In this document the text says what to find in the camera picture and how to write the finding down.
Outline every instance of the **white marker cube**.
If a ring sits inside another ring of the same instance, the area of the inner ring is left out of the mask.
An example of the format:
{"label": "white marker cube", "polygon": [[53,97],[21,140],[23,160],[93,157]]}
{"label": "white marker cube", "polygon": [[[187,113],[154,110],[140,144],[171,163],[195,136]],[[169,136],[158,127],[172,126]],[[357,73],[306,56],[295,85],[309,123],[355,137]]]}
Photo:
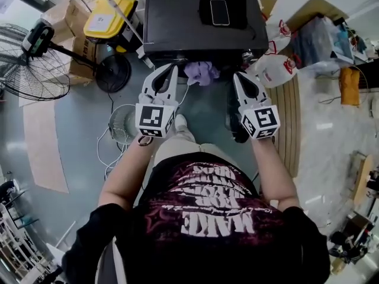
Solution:
{"label": "white marker cube", "polygon": [[243,111],[242,125],[253,139],[272,137],[280,128],[280,119],[276,105]]}
{"label": "white marker cube", "polygon": [[165,138],[175,119],[170,105],[136,104],[136,128],[146,137]]}

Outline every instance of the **orange cloth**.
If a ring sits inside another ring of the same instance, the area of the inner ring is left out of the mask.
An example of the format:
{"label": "orange cloth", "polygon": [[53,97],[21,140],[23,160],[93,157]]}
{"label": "orange cloth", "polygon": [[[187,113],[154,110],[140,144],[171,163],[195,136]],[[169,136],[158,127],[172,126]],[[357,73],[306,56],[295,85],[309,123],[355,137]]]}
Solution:
{"label": "orange cloth", "polygon": [[341,69],[339,81],[341,84],[341,104],[360,105],[359,102],[359,77],[360,72],[352,69]]}

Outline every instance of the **smartphone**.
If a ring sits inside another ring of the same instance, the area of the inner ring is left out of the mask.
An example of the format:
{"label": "smartphone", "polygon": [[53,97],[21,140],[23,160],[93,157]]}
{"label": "smartphone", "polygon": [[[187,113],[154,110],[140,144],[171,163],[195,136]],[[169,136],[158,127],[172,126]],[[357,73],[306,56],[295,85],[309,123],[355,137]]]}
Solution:
{"label": "smartphone", "polygon": [[211,12],[213,25],[228,26],[230,24],[225,0],[211,0]]}

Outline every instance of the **purple cloth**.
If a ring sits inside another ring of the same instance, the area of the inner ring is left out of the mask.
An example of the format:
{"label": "purple cloth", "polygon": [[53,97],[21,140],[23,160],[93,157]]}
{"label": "purple cloth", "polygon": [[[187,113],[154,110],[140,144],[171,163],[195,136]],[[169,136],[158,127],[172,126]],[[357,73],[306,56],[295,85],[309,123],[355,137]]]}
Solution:
{"label": "purple cloth", "polygon": [[192,62],[184,68],[188,76],[188,85],[199,82],[201,86],[207,86],[213,79],[220,77],[220,72],[212,65],[212,62]]}

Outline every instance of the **shirt sleeve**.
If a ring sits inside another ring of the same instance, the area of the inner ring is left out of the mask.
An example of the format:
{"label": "shirt sleeve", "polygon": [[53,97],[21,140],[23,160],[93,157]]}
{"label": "shirt sleeve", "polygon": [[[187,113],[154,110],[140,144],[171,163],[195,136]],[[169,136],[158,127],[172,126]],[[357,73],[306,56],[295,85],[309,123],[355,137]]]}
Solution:
{"label": "shirt sleeve", "polygon": [[70,284],[95,283],[101,254],[126,216],[126,211],[117,204],[101,206],[91,213],[89,221],[76,232],[72,248],[62,259],[62,269]]}
{"label": "shirt sleeve", "polygon": [[301,273],[304,283],[322,284],[330,275],[330,258],[327,238],[319,232],[315,223],[298,207],[283,212],[290,232],[300,241],[303,251]]}

